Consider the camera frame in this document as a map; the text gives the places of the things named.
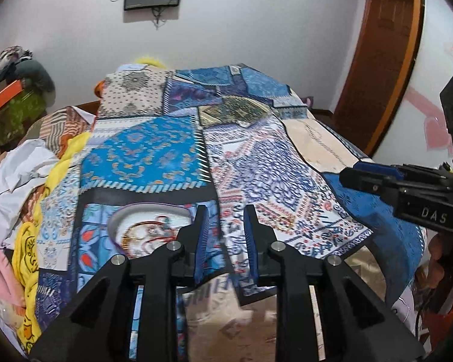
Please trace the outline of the right hand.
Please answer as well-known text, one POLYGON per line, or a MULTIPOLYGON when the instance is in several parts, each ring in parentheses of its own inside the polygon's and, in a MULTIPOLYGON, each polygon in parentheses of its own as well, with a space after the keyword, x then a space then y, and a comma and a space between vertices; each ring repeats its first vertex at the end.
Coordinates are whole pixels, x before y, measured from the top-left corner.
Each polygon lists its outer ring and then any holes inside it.
POLYGON ((444 278, 445 270, 439 261, 441 257, 444 256, 445 251, 452 245, 452 243, 453 236, 442 233, 436 234, 430 240, 430 243, 428 245, 430 261, 427 275, 427 285, 429 288, 437 288, 439 282, 444 278))

